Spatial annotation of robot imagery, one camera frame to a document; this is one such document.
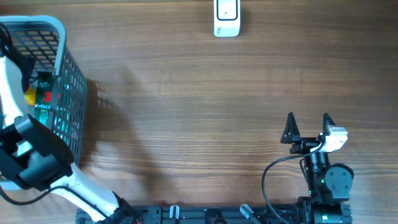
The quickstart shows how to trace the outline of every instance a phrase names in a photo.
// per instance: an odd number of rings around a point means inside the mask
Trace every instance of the white rectangular object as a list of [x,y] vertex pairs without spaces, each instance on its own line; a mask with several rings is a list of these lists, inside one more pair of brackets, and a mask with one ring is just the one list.
[[236,37],[241,28],[241,0],[214,0],[214,35]]

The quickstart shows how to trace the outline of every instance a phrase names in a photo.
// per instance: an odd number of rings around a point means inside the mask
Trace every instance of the wood grain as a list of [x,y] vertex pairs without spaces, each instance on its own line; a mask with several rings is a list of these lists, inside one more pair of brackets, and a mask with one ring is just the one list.
[[[88,79],[82,169],[133,205],[263,205],[261,174],[329,112],[349,131],[331,162],[356,173],[355,223],[398,219],[397,4],[243,1],[239,37],[213,35],[212,2],[3,6],[50,14]],[[298,161],[269,172],[274,203],[307,195]],[[38,192],[11,192],[26,200]],[[0,201],[1,223],[72,223],[49,196]]]

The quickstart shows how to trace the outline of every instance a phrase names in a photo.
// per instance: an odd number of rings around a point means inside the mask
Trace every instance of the plastic crate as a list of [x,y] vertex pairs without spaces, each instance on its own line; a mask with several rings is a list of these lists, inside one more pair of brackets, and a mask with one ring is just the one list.
[[36,58],[34,72],[53,73],[51,109],[46,126],[68,144],[78,165],[87,83],[66,46],[65,27],[52,16],[3,16],[0,22],[11,33],[14,46],[23,55]]

